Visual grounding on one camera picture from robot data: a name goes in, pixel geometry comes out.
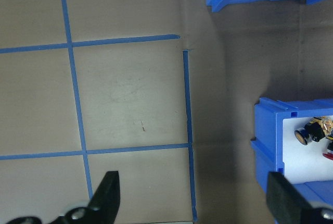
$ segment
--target red part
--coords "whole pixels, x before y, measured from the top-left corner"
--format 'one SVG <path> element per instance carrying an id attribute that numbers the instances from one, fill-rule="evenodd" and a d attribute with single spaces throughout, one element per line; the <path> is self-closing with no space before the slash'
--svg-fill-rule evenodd
<path id="1" fill-rule="evenodd" d="M 333 154 L 331 153 L 323 154 L 323 156 L 326 157 L 327 159 L 333 160 Z"/>

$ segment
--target blue tape line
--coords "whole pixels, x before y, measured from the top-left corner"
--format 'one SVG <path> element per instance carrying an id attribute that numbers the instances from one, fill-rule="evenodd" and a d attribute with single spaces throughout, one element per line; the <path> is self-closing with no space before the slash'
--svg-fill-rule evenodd
<path id="1" fill-rule="evenodd" d="M 151 35 L 151 36 L 138 36 L 135 38 L 116 38 L 116 39 L 102 39 L 85 42 L 75 42 L 73 47 L 83 47 L 92 45 L 116 44 L 116 43 L 138 43 L 138 42 L 151 42 L 161 40 L 179 39 L 179 35 Z"/>
<path id="2" fill-rule="evenodd" d="M 194 156 L 192 144 L 188 145 L 188 160 L 189 160 L 189 183 L 191 190 L 191 203 L 192 203 L 192 214 L 193 221 L 198 221 L 198 215 L 196 210 L 196 190 L 195 190 L 195 180 L 194 180 Z"/>
<path id="3" fill-rule="evenodd" d="M 193 156 L 193 130 L 192 130 L 192 115 L 190 101 L 190 86 L 189 86 L 189 68 L 188 68 L 188 50 L 183 51 L 184 61 L 184 83 L 185 83 L 185 102 L 187 115 L 187 139 L 188 139 L 188 161 L 189 161 L 189 182 L 191 191 L 191 204 L 193 221 L 198 221 L 196 210 L 196 191 L 194 180 L 194 156 Z"/>
<path id="4" fill-rule="evenodd" d="M 155 145 L 155 146 L 143 146 L 143 147 L 120 147 L 120 148 L 109 148 L 106 150 L 88 150 L 89 155 L 96 154 L 110 154 L 110 153 L 124 153 L 124 152 L 135 152 L 135 151 L 148 151 L 148 150 L 168 150 L 173 148 L 187 148 L 188 143 L 182 144 L 168 144 L 168 145 Z"/>
<path id="5" fill-rule="evenodd" d="M 90 169 L 89 169 L 88 155 L 86 152 L 83 154 L 83 164 L 84 164 L 85 177 L 87 180 L 88 196 L 89 196 L 89 199 L 92 199 L 94 193 L 93 193 L 92 179 L 91 179 Z"/>
<path id="6" fill-rule="evenodd" d="M 71 35 L 71 28 L 69 26 L 67 0 L 61 0 L 61 3 L 62 3 L 62 14 L 63 14 L 63 21 L 65 23 L 67 43 L 71 44 L 72 43 L 72 35 Z"/>
<path id="7" fill-rule="evenodd" d="M 0 54 L 14 53 L 14 52 L 27 52 L 27 51 L 44 51 L 47 49 L 67 48 L 67 43 L 46 44 L 36 46 L 24 46 L 15 48 L 0 48 Z"/>
<path id="8" fill-rule="evenodd" d="M 64 20 L 69 23 L 68 18 L 64 16 Z M 94 45 L 104 45 L 104 44 L 117 44 L 117 43 L 139 43 L 139 42 L 152 42 L 152 41 L 162 41 L 162 40 L 172 40 L 179 39 L 179 35 L 151 35 L 151 36 L 139 36 L 136 38 L 116 38 L 116 39 L 102 39 L 94 41 L 85 41 L 85 42 L 71 42 L 71 32 L 70 28 L 66 27 L 66 38 L 67 41 L 73 47 L 85 47 L 85 46 L 94 46 Z M 59 49 L 59 48 L 68 48 L 67 43 L 57 43 L 57 44 L 45 44 L 45 45 L 34 45 L 34 46 L 23 46 L 23 47 L 14 47 L 14 48 L 0 48 L 0 54 L 4 53 L 14 53 L 14 52 L 28 52 L 28 51 L 44 51 L 49 49 Z"/>
<path id="9" fill-rule="evenodd" d="M 73 155 L 82 155 L 82 154 L 83 154 L 82 151 L 67 151 L 67 152 L 39 153 L 39 154 L 2 155 L 0 156 L 0 160 L 49 158 L 49 157 L 73 156 Z"/>
<path id="10" fill-rule="evenodd" d="M 93 188 L 92 188 L 92 181 L 91 181 L 91 175 L 90 175 L 90 169 L 89 169 L 88 155 L 86 152 L 86 143 L 85 143 L 82 112 L 81 112 L 79 86 L 78 86 L 78 80 L 76 77 L 76 68 L 75 68 L 74 52 L 73 52 L 73 46 L 72 46 L 72 36 L 71 36 L 71 30 L 70 30 L 70 24 L 69 24 L 67 0 L 61 0 L 61 4 L 62 4 L 63 20 L 65 22 L 66 38 L 67 38 L 67 43 L 68 43 L 68 55 L 69 55 L 69 63 L 70 63 L 71 74 L 72 74 L 74 98 L 75 98 L 75 105 L 76 105 L 76 114 L 78 117 L 78 124 L 79 124 L 81 148 L 83 151 L 83 164 L 84 164 L 85 176 L 86 176 L 86 181 L 87 181 L 88 195 L 89 195 L 89 198 L 91 199 L 93 197 Z"/>
<path id="11" fill-rule="evenodd" d="M 190 89 L 189 89 L 188 51 L 183 51 L 183 61 L 184 61 L 185 103 L 186 103 L 186 115 L 187 115 L 187 138 L 188 138 L 188 143 L 192 143 L 193 132 L 192 132 L 192 114 L 191 114 L 191 100 L 190 100 Z"/>

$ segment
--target gray floor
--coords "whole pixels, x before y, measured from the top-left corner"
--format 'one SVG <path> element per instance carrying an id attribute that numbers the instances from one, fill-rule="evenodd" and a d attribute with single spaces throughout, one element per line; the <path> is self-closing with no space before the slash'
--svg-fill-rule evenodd
<path id="1" fill-rule="evenodd" d="M 258 2 L 211 13 L 205 0 L 67 0 L 73 42 L 181 37 L 74 48 L 87 149 L 186 143 L 189 49 L 198 223 L 274 223 L 255 180 L 254 105 L 261 96 L 333 96 L 332 3 Z M 66 43 L 62 13 L 61 0 L 0 0 L 0 49 Z M 66 48 L 0 55 L 2 158 L 84 153 Z M 51 220 L 87 201 L 82 156 L 1 160 L 0 222 L 36 209 Z M 186 148 L 88 161 L 93 188 L 105 171 L 120 171 L 117 223 L 191 220 Z"/>
<path id="2" fill-rule="evenodd" d="M 333 0 L 184 0 L 199 223 L 273 223 L 255 181 L 254 105 L 333 96 Z"/>

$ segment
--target screw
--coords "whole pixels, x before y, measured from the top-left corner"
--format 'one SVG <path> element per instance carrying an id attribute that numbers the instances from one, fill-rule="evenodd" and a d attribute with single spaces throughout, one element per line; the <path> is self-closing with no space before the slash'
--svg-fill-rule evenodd
<path id="1" fill-rule="evenodd" d="M 79 208 L 74 213 L 72 213 L 71 217 L 73 220 L 78 220 L 81 219 L 84 215 L 85 215 L 85 209 Z"/>
<path id="2" fill-rule="evenodd" d="M 333 211 L 330 209 L 323 209 L 322 217 L 326 220 L 333 220 Z"/>

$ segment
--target blue tape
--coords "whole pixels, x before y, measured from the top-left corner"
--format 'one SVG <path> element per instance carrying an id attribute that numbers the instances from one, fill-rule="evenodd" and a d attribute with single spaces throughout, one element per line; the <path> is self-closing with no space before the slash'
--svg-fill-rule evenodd
<path id="1" fill-rule="evenodd" d="M 92 179 L 91 179 L 90 169 L 89 169 L 88 155 L 86 152 L 83 154 L 83 164 L 84 164 L 85 177 L 87 180 L 88 195 L 89 195 L 89 199 L 91 200 L 94 193 L 93 193 Z"/>
<path id="2" fill-rule="evenodd" d="M 82 155 L 82 154 L 83 154 L 82 151 L 67 151 L 67 152 L 39 153 L 39 154 L 2 155 L 0 156 L 0 160 L 49 158 L 49 157 L 73 156 L 73 155 Z"/>
<path id="3" fill-rule="evenodd" d="M 182 143 L 182 144 L 167 144 L 167 145 L 142 146 L 142 147 L 109 148 L 106 150 L 88 150 L 87 153 L 89 155 L 96 155 L 96 154 L 124 153 L 124 152 L 148 151 L 148 150 L 167 150 L 173 148 L 187 148 L 187 147 L 188 143 Z"/>
<path id="4" fill-rule="evenodd" d="M 183 61 L 184 61 L 185 103 L 186 103 L 186 115 L 187 115 L 187 138 L 188 138 L 188 143 L 192 143 L 193 131 L 192 131 L 191 100 L 190 100 L 190 89 L 189 89 L 188 51 L 183 51 Z"/>
<path id="5" fill-rule="evenodd" d="M 195 178 L 194 178 L 194 156 L 192 144 L 188 145 L 188 160 L 189 160 L 189 183 L 191 190 L 191 203 L 192 203 L 192 214 L 193 221 L 198 221 L 198 215 L 196 210 L 196 189 L 195 189 Z"/>
<path id="6" fill-rule="evenodd" d="M 151 35 L 151 36 L 138 36 L 135 38 L 116 38 L 116 39 L 102 39 L 85 42 L 72 43 L 73 47 L 84 47 L 93 45 L 104 45 L 104 44 L 117 44 L 117 43 L 138 43 L 138 42 L 151 42 L 161 40 L 172 40 L 179 39 L 179 35 Z"/>
<path id="7" fill-rule="evenodd" d="M 74 60 L 74 52 L 72 46 L 72 36 L 69 24 L 69 16 L 68 16 L 68 8 L 67 8 L 67 0 L 61 0 L 62 4 L 62 13 L 63 13 L 63 20 L 65 22 L 65 32 L 68 44 L 68 55 L 69 55 L 69 64 L 71 68 L 72 74 L 72 82 L 73 82 L 73 90 L 74 90 L 74 98 L 75 98 L 75 105 L 76 105 L 76 114 L 78 117 L 78 125 L 79 125 L 79 133 L 80 133 L 80 140 L 81 140 L 81 148 L 83 152 L 83 164 L 85 170 L 85 176 L 87 181 L 87 189 L 88 195 L 91 199 L 93 197 L 93 188 L 92 188 L 92 181 L 89 169 L 89 162 L 88 162 L 88 155 L 87 155 L 87 148 L 84 136 L 84 128 L 83 128 L 83 120 L 82 120 L 82 112 L 81 112 L 81 103 L 80 103 L 80 95 L 79 95 L 79 86 L 78 80 L 76 77 L 76 68 L 75 68 L 75 60 Z"/>
<path id="8" fill-rule="evenodd" d="M 189 182 L 191 191 L 191 204 L 193 221 L 198 221 L 196 210 L 196 191 L 195 191 L 195 178 L 194 178 L 194 156 L 193 156 L 193 130 L 192 130 L 192 115 L 191 115 L 191 100 L 190 100 L 190 86 L 189 86 L 189 68 L 188 68 L 188 50 L 183 51 L 184 61 L 184 83 L 185 83 L 185 102 L 186 102 L 186 115 L 187 115 L 187 139 L 188 139 L 188 161 L 189 161 Z"/>
<path id="9" fill-rule="evenodd" d="M 62 4 L 63 21 L 65 23 L 67 43 L 71 44 L 72 43 L 72 35 L 71 35 L 71 28 L 69 26 L 67 0 L 61 0 L 61 4 Z"/>
<path id="10" fill-rule="evenodd" d="M 14 53 L 14 52 L 27 52 L 27 51 L 44 51 L 47 49 L 67 48 L 67 43 L 46 44 L 36 46 L 24 46 L 15 48 L 0 48 L 0 54 Z"/>

